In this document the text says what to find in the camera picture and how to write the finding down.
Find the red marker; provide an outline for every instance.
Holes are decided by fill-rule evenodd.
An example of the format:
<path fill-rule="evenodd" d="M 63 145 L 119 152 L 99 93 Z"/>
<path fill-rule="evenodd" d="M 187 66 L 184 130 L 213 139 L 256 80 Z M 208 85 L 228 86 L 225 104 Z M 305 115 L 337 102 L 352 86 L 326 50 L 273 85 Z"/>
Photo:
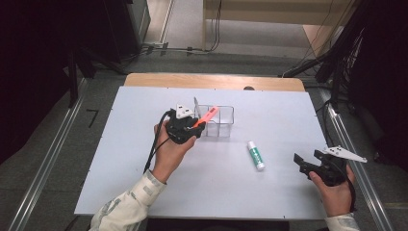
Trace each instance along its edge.
<path fill-rule="evenodd" d="M 208 123 L 216 115 L 218 111 L 219 111 L 219 107 L 213 106 L 213 108 L 211 108 L 210 111 L 208 111 L 203 117 L 198 119 L 198 121 L 194 124 L 193 128 L 197 127 L 198 124 L 202 122 Z"/>

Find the white table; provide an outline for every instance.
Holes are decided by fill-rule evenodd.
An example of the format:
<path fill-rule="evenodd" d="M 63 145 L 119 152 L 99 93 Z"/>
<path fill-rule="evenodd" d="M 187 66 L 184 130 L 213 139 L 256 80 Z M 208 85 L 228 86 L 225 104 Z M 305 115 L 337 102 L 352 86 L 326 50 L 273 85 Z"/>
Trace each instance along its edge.
<path fill-rule="evenodd" d="M 153 142 L 153 125 L 176 103 L 235 108 L 230 138 L 203 137 L 189 151 L 149 210 L 152 218 L 322 219 L 313 183 L 296 152 L 319 164 L 326 146 L 307 92 L 123 87 L 119 90 L 75 214 L 92 215 L 133 186 Z M 246 143 L 255 141 L 267 168 L 259 172 Z"/>

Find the glue stick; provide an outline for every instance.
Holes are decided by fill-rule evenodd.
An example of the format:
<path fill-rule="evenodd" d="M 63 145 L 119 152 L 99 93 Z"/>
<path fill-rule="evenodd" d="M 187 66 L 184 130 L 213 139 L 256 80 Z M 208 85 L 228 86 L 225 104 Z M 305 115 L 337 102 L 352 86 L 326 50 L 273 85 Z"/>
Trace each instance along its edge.
<path fill-rule="evenodd" d="M 256 168 L 260 171 L 264 170 L 265 164 L 262 161 L 261 154 L 259 153 L 258 148 L 255 146 L 255 143 L 253 141 L 248 142 L 248 149 Z"/>

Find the white patterned sleeve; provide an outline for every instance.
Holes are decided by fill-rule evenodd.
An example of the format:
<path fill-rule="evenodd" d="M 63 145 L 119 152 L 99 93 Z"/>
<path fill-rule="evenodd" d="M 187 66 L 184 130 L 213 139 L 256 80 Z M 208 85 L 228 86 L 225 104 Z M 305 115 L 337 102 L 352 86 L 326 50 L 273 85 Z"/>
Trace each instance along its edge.
<path fill-rule="evenodd" d="M 138 230 L 148 208 L 165 188 L 148 170 L 132 189 L 99 209 L 92 218 L 90 230 Z"/>
<path fill-rule="evenodd" d="M 326 218 L 327 227 L 330 231 L 358 231 L 360 228 L 353 214 L 346 214 L 332 218 Z"/>

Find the person's right hand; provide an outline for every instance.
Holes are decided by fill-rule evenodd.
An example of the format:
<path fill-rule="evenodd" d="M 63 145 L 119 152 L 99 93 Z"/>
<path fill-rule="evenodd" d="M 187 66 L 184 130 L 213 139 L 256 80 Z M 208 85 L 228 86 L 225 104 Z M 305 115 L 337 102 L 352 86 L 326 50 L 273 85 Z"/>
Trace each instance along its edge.
<path fill-rule="evenodd" d="M 154 177 L 156 177 L 156 179 L 158 179 L 162 183 L 165 183 L 168 177 L 170 177 L 171 173 L 179 167 L 184 158 L 184 155 L 186 155 L 186 152 L 194 146 L 194 143 L 197 140 L 197 137 L 193 136 L 183 144 L 175 143 L 168 138 L 168 134 L 166 131 L 167 123 L 168 120 L 164 121 L 160 130 L 156 148 L 158 148 L 158 145 L 160 145 L 161 143 L 164 142 L 164 144 L 159 149 L 157 149 L 156 163 L 152 170 L 152 174 L 154 175 Z M 155 134 L 157 132 L 157 129 L 158 125 L 154 127 Z"/>
<path fill-rule="evenodd" d="M 354 183 L 355 176 L 348 165 L 346 170 L 348 179 Z M 329 218 L 350 213 L 351 192 L 347 181 L 338 186 L 328 187 L 315 172 L 311 171 L 309 176 L 320 191 L 324 210 Z"/>

